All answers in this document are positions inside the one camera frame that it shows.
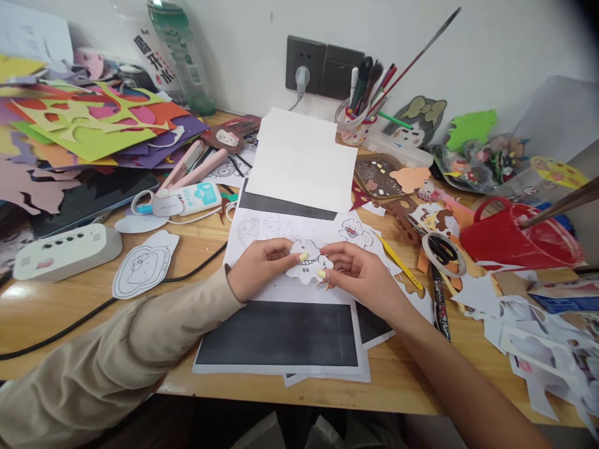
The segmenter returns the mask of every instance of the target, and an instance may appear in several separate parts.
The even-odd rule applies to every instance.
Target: wooden desk
[[[217,125],[232,117],[230,114],[218,112],[207,122]],[[449,186],[444,188],[452,195],[464,198],[467,204],[475,199],[474,195],[452,190]],[[112,215],[106,224],[114,225],[122,217],[124,209]],[[417,247],[401,243],[391,217],[379,217],[363,209],[359,209],[358,214],[365,223],[382,232],[409,267],[416,266]],[[181,236],[167,277],[182,276],[196,268],[227,240],[229,228],[230,222],[225,220],[225,224],[222,225],[218,215],[186,226],[164,226],[162,229]],[[56,284],[20,281],[7,283],[0,295],[0,353],[12,352],[38,343],[108,300],[112,293],[112,280],[121,261],[134,246],[144,242],[149,235],[151,233],[124,234],[123,252],[117,259]],[[191,279],[176,284],[160,285],[153,289],[152,293],[166,293],[189,282],[205,279],[214,273],[222,262],[223,255]],[[426,288],[431,287],[427,275],[416,269],[414,274]],[[104,310],[59,342],[23,357],[0,362],[0,379],[15,379],[24,375],[62,342],[106,321],[117,307],[118,305],[111,306]],[[464,317],[456,303],[450,300],[447,301],[447,312],[452,343],[531,421],[556,424],[530,408],[524,380],[512,373],[508,357],[502,355],[485,339],[483,323]],[[196,350],[197,348],[190,350],[166,376],[157,389],[159,393],[426,415],[444,413],[428,381],[398,337],[393,337],[368,352],[371,384],[308,379],[286,389],[282,376],[195,375],[192,374],[192,362]],[[560,419],[559,424],[584,427],[573,406],[552,395],[548,396]]]

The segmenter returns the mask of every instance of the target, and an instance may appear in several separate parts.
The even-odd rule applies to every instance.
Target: beige sleeve
[[[122,306],[0,390],[0,448],[76,447],[118,424],[202,334],[243,307],[226,270]]]

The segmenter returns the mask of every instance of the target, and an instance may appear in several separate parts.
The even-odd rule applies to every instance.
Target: paintbrush
[[[351,104],[349,105],[349,113],[356,113],[356,106],[358,106],[358,101],[362,99],[364,92],[366,91],[366,85],[368,84],[368,75],[370,74],[370,70],[373,67],[373,59],[370,56],[366,56],[360,64],[360,70],[358,71],[358,82],[356,84],[356,90],[354,91],[354,96],[351,99]]]
[[[599,176],[583,185],[579,189],[564,196],[550,208],[545,209],[540,214],[520,224],[519,228],[522,230],[528,229],[531,226],[542,223],[545,220],[549,220],[550,218],[561,215],[569,210],[580,207],[597,199],[599,199]]]
[[[422,57],[424,52],[426,50],[428,50],[429,47],[435,43],[435,41],[439,38],[439,36],[441,36],[441,34],[443,34],[443,32],[447,29],[449,24],[451,22],[453,22],[453,20],[460,13],[461,10],[462,10],[462,7],[459,7],[458,9],[455,10],[455,12],[451,16],[449,16],[449,18],[443,24],[443,26],[441,28],[439,28],[439,31],[437,31],[437,34],[435,34],[433,36],[433,38],[429,41],[429,43],[424,46],[422,51],[420,51],[420,53],[418,53],[418,55],[414,58],[414,60],[412,62],[410,62],[409,66],[407,66],[406,69],[403,72],[401,72],[401,75],[399,77],[397,77],[397,79],[393,82],[393,84],[391,84],[390,88],[388,88],[382,95],[380,95],[381,98],[370,108],[369,115],[372,115],[372,111],[374,110],[374,108],[376,108],[379,105],[379,102],[383,98],[385,98],[387,95],[389,95],[389,92],[395,87],[395,85],[399,82],[399,80],[401,80],[404,77],[404,75],[412,68],[412,66],[416,63],[416,61],[418,61]]]
[[[368,100],[370,99],[370,95],[373,92],[374,85],[381,76],[382,64],[380,62],[376,62],[376,64],[372,67],[370,73],[368,74],[368,86],[366,87],[364,98],[362,99],[362,105],[360,106],[360,109],[358,110],[358,113],[356,115],[360,115],[362,112],[364,112],[364,109],[368,107]]]

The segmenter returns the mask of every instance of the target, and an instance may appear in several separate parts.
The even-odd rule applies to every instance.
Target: white wall
[[[11,1],[68,19],[76,45],[137,58],[110,0]],[[580,31],[582,23],[558,0],[187,0],[183,5],[213,97],[225,110],[264,115],[271,106],[294,103],[295,93],[285,89],[288,34],[362,50],[401,68],[460,5],[461,14],[397,85],[385,111],[395,113],[422,94],[448,101],[441,130],[455,115],[496,108],[498,130],[511,131],[549,75],[598,79],[596,52]],[[337,105],[307,95],[296,111],[332,120]]]

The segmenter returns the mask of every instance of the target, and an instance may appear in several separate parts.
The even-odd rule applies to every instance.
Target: electrical outlet
[[[363,59],[364,52],[327,45],[318,93],[338,100],[349,97],[351,69],[359,67]]]
[[[323,73],[326,44],[311,41],[297,36],[287,37],[287,71],[285,87],[296,90],[295,72],[305,65],[310,71],[310,83],[306,88],[309,94],[317,94],[320,89],[320,78]]]

